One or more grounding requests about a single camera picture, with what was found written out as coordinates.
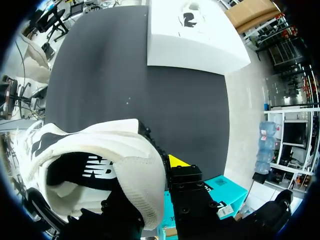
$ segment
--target desk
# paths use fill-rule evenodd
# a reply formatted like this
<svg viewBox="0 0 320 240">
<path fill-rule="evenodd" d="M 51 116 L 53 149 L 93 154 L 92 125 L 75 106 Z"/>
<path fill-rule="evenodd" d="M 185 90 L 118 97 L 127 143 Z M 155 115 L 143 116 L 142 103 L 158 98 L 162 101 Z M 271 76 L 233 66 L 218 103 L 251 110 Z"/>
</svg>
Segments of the desk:
<svg viewBox="0 0 320 240">
<path fill-rule="evenodd" d="M 147 66 L 147 6 L 83 15 L 52 68 L 45 123 L 66 132 L 137 118 L 168 154 L 197 164 L 208 180 L 225 170 L 229 105 L 222 75 Z"/>
</svg>

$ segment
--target cable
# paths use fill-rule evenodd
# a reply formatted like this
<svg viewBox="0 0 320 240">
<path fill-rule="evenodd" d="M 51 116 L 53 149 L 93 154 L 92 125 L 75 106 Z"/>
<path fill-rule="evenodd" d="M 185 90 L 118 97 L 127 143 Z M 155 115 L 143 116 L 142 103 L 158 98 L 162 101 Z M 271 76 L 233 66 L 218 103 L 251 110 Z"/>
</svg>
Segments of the cable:
<svg viewBox="0 0 320 240">
<path fill-rule="evenodd" d="M 21 60 L 22 60 L 22 65 L 23 65 L 23 86 L 25 86 L 25 83 L 26 83 L 26 68 L 25 68 L 25 61 L 24 61 L 24 57 L 22 56 L 22 53 L 20 51 L 20 48 L 18 46 L 18 43 L 17 43 L 17 40 L 14 41 L 15 42 L 15 45 L 16 47 L 18 48 L 18 51 L 20 53 L 20 56 L 21 56 Z"/>
</svg>

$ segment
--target sticker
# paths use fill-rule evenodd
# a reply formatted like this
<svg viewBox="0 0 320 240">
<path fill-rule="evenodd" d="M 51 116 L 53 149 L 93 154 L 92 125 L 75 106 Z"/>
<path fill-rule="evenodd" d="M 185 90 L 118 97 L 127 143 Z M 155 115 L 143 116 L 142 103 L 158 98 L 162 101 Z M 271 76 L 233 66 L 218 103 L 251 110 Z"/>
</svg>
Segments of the sticker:
<svg viewBox="0 0 320 240">
<path fill-rule="evenodd" d="M 208 184 L 206 184 L 204 182 L 204 189 L 207 190 L 208 192 L 210 192 L 211 190 L 213 190 L 213 187 L 209 186 Z"/>
<path fill-rule="evenodd" d="M 218 209 L 226 207 L 227 204 L 224 201 L 219 202 L 219 205 L 217 206 Z"/>
<path fill-rule="evenodd" d="M 225 185 L 227 182 L 225 180 L 223 180 L 222 178 L 218 179 L 215 181 L 216 184 L 218 184 L 219 186 Z"/>
<path fill-rule="evenodd" d="M 219 218 L 222 218 L 224 216 L 227 216 L 229 214 L 232 214 L 234 212 L 233 208 L 231 205 L 227 205 L 225 207 L 222 207 L 218 210 L 217 214 Z"/>
</svg>

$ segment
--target white shoe box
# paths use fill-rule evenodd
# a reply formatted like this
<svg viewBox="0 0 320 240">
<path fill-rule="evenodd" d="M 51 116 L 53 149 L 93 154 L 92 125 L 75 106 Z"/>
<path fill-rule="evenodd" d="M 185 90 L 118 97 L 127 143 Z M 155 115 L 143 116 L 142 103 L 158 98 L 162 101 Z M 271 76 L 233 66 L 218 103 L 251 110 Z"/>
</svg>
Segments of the white shoe box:
<svg viewBox="0 0 320 240">
<path fill-rule="evenodd" d="M 193 14 L 193 27 L 183 26 L 184 13 Z M 148 66 L 225 75 L 251 62 L 236 29 L 211 0 L 150 1 L 147 45 Z"/>
</svg>

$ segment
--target office chair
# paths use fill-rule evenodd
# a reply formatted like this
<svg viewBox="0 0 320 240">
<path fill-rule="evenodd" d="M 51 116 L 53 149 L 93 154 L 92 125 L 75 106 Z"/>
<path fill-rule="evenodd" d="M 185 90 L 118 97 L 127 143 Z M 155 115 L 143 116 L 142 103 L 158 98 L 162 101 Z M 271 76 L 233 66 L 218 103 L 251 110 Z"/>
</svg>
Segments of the office chair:
<svg viewBox="0 0 320 240">
<path fill-rule="evenodd" d="M 54 7 L 53 9 L 49 10 L 47 13 L 45 13 L 37 22 L 36 22 L 36 28 L 39 30 L 40 33 L 45 33 L 49 30 L 49 28 L 52 27 L 51 32 L 47 35 L 48 42 L 55 31 L 59 30 L 61 31 L 61 35 L 56 37 L 54 41 L 56 42 L 59 38 L 63 37 L 68 33 L 68 29 L 61 21 L 61 17 L 65 13 L 65 9 L 62 9 L 60 11 L 57 11 L 57 8 Z"/>
<path fill-rule="evenodd" d="M 13 110 L 15 109 L 16 102 L 18 103 L 17 106 L 19 107 L 19 113 L 21 118 L 23 119 L 24 116 L 22 115 L 22 103 L 25 103 L 29 106 L 31 106 L 32 99 L 35 100 L 34 110 L 36 107 L 39 108 L 39 111 L 45 110 L 44 106 L 40 106 L 39 102 L 40 100 L 44 99 L 47 94 L 47 88 L 48 86 L 40 87 L 37 90 L 35 90 L 30 97 L 24 97 L 24 93 L 27 89 L 27 87 L 31 86 L 31 83 L 27 83 L 25 86 L 18 85 L 18 81 L 15 79 L 11 79 L 8 76 L 4 76 L 3 79 L 6 80 L 6 82 L 0 83 L 0 111 L 8 112 L 8 115 L 11 115 Z M 11 83 L 11 88 L 9 91 L 9 94 L 7 93 L 7 88 L 9 87 Z"/>
<path fill-rule="evenodd" d="M 8 114 L 11 115 L 15 109 L 16 100 L 18 98 L 18 81 L 13 80 L 9 94 L 7 94 L 9 85 L 9 82 L 2 82 L 0 84 L 0 110 L 3 112 L 8 112 Z"/>
<path fill-rule="evenodd" d="M 41 18 L 43 13 L 44 11 L 38 9 L 29 16 L 29 26 L 23 31 L 25 37 L 28 37 L 29 34 L 32 34 L 30 38 L 32 38 L 33 35 L 37 35 L 37 21 Z"/>
</svg>

